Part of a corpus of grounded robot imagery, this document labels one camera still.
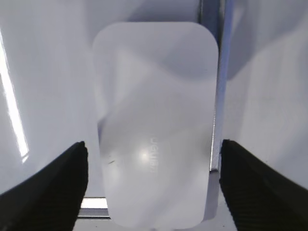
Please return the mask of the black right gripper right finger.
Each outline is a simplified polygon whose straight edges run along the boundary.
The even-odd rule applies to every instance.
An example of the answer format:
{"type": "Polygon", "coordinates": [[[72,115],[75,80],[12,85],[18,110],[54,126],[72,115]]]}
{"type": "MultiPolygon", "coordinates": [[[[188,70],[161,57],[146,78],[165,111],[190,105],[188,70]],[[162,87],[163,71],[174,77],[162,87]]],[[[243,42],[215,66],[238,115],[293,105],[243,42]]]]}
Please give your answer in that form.
{"type": "Polygon", "coordinates": [[[308,191],[235,141],[221,147],[220,187],[239,231],[306,231],[308,191]]]}

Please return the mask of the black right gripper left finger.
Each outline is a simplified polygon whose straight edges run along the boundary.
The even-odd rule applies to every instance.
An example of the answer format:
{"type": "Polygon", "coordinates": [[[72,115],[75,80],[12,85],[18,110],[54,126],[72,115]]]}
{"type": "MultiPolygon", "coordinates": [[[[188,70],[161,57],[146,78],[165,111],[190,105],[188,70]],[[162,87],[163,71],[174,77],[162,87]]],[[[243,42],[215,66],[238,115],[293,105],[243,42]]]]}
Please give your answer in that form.
{"type": "Polygon", "coordinates": [[[73,144],[0,196],[2,231],[71,231],[88,185],[88,150],[73,144]]]}

